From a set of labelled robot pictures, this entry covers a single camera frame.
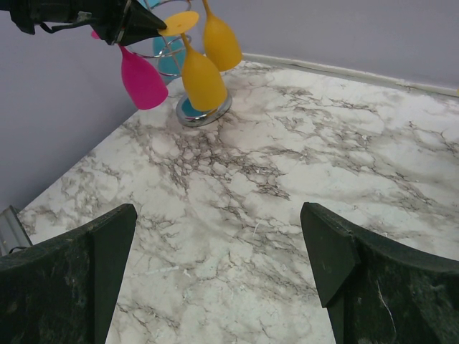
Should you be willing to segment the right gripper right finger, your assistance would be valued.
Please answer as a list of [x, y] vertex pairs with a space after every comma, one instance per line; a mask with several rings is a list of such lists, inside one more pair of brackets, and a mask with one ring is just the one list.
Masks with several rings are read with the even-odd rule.
[[336, 343], [457, 343], [458, 261], [304, 203], [301, 226]]

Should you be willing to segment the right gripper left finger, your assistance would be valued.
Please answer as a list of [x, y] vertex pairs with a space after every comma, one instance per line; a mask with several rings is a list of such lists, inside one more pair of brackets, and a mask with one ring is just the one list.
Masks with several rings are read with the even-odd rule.
[[1, 258], [2, 343], [104, 343], [135, 233], [122, 204]]

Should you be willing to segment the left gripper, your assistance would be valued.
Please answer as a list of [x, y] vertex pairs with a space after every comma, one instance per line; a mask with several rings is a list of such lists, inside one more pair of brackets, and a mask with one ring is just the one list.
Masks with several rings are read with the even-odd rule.
[[20, 31], [49, 34], [90, 26], [109, 45], [128, 46], [160, 36], [166, 23], [138, 1], [2, 1]]

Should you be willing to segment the pink wine glass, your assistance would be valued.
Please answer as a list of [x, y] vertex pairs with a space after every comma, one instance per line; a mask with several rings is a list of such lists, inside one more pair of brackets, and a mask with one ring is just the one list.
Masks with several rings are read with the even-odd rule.
[[121, 78], [133, 104], [139, 110], [162, 104], [169, 91], [156, 68], [125, 47], [118, 47], [122, 54]]

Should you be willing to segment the yellow wine glass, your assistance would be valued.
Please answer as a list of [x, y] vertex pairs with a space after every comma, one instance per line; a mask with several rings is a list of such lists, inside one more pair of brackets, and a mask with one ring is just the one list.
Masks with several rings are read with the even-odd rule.
[[206, 12], [204, 50], [220, 72], [236, 67], [242, 61], [242, 50], [231, 27], [212, 13], [208, 1], [202, 1]]
[[184, 89], [192, 107], [198, 111], [210, 111], [218, 108], [227, 98], [227, 88], [214, 63], [196, 51], [189, 43], [186, 32], [199, 21], [195, 11], [182, 11], [165, 19], [163, 37], [180, 36], [186, 48], [186, 57], [181, 68]]

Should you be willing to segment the blue wine glass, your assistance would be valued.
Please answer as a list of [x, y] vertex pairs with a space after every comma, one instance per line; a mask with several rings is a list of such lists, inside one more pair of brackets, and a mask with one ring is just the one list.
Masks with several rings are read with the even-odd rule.
[[186, 48], [181, 37], [155, 37], [151, 47], [152, 53], [148, 53], [146, 59], [156, 63], [160, 75], [166, 81], [180, 77], [186, 57]]

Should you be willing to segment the chrome wine glass rack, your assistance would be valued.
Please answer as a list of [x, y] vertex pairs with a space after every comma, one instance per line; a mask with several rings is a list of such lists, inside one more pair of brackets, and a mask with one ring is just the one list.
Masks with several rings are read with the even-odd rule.
[[159, 106], [169, 95], [162, 80], [166, 73], [160, 73], [148, 61], [173, 59], [175, 54], [183, 50], [186, 52], [184, 63], [177, 66], [186, 94], [177, 104], [176, 114], [179, 122], [189, 127], [211, 123], [229, 110], [232, 97], [220, 72], [232, 69], [242, 60], [242, 53], [231, 28], [213, 15], [206, 1], [203, 4], [207, 13], [204, 47], [211, 57], [199, 53], [191, 46], [191, 37], [186, 33], [198, 23], [199, 14], [190, 7], [165, 20], [168, 29], [160, 31], [164, 49], [158, 54], [146, 56], [120, 47], [123, 56], [122, 80], [140, 110]]

